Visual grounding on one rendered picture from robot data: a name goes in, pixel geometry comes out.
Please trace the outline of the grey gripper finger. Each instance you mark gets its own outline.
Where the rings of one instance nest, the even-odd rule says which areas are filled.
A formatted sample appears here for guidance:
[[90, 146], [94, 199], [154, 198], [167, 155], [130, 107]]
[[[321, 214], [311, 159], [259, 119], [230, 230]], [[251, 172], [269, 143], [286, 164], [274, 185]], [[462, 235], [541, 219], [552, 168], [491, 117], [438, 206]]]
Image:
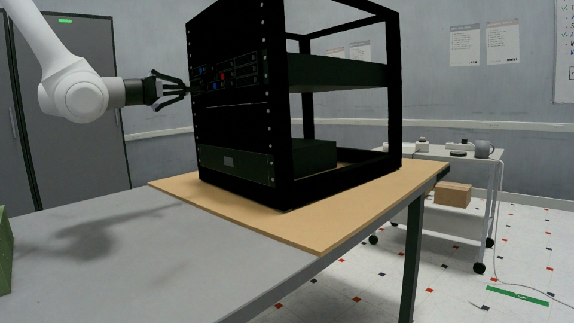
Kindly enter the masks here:
[[168, 106], [168, 105], [171, 105], [173, 103], [179, 102], [180, 100], [183, 100], [184, 96], [188, 96], [190, 92], [203, 92], [203, 91], [206, 91], [206, 89], [185, 89], [185, 90], [175, 90], [175, 91], [163, 92], [163, 96], [179, 95], [179, 97], [168, 100], [168, 101], [163, 102], [161, 104], [152, 104], [150, 107], [153, 109], [154, 112], [159, 112], [159, 110], [161, 110], [165, 106]]
[[163, 84], [163, 89], [165, 89], [165, 90], [205, 89], [205, 86], [191, 86], [191, 87], [189, 87], [188, 83], [183, 83], [182, 79], [172, 77], [169, 75], [165, 75], [165, 74], [161, 74], [158, 71], [156, 71], [155, 69], [152, 69], [149, 72], [148, 77], [152, 76], [152, 75], [156, 75], [156, 78], [178, 84], [178, 85]]

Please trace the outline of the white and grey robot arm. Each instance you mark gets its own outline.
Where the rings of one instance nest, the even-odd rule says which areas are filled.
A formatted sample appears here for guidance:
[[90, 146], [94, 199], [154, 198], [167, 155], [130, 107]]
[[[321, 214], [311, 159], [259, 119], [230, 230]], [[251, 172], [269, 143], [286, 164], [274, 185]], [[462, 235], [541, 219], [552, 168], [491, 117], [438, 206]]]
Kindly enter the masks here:
[[[125, 107], [123, 79], [100, 77], [85, 58], [70, 53], [32, 0], [0, 3], [42, 67], [38, 101], [43, 113], [64, 116], [74, 123], [90, 123], [105, 111]], [[143, 87], [146, 99], [163, 97], [163, 84], [156, 81], [156, 75], [149, 76]]]

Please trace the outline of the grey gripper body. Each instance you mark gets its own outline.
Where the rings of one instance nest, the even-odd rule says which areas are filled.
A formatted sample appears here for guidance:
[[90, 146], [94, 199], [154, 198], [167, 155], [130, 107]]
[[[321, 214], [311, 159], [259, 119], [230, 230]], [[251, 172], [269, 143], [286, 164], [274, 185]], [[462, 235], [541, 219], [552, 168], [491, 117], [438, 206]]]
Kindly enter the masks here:
[[144, 97], [144, 85], [148, 81], [148, 77], [144, 78], [134, 78], [134, 79], [123, 79], [125, 89], [126, 89], [126, 103], [125, 106], [132, 105], [146, 105], [151, 106], [160, 97], [146, 99]]

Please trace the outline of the tan wooden board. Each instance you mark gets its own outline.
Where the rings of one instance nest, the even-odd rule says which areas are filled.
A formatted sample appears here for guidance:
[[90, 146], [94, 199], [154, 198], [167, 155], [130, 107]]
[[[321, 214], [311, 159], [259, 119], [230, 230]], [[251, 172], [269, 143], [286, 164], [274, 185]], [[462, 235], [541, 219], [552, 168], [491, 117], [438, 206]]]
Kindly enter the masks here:
[[402, 158], [399, 170], [279, 212], [191, 172], [148, 186], [254, 232], [323, 257], [433, 178], [449, 162]]

